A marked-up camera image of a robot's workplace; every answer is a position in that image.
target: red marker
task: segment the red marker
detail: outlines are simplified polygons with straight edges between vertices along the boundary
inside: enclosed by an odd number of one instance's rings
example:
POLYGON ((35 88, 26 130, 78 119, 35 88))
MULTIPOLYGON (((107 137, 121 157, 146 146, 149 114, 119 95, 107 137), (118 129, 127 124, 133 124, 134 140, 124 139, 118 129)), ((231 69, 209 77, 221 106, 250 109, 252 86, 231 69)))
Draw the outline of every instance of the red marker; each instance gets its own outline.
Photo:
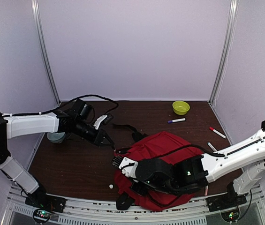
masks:
POLYGON ((223 138, 226 139, 226 136, 225 136, 224 134, 221 134, 219 131, 215 130, 214 128, 209 127, 209 129, 210 129, 211 131, 215 132, 217 135, 219 135, 219 136, 221 136, 221 137, 223 137, 223 138))

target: white panel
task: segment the white panel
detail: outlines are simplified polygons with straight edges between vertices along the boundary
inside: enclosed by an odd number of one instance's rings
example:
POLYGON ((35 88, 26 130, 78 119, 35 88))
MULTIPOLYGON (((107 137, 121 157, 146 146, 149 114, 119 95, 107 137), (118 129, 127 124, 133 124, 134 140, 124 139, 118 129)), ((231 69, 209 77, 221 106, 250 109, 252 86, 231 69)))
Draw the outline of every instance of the white panel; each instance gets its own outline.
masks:
MULTIPOLYGON (((46 77, 31 1, 0 1, 0 110, 39 112, 54 106, 46 77)), ((39 135, 12 139, 8 147, 24 167, 39 135)), ((11 182, 0 172, 0 213, 11 182)))
MULTIPOLYGON (((240 1, 235 37, 216 101, 216 111, 233 143, 265 120, 265 1, 240 1)), ((261 181, 265 194, 265 178, 261 181)))
POLYGON ((42 0, 59 96, 208 100, 229 0, 42 0))

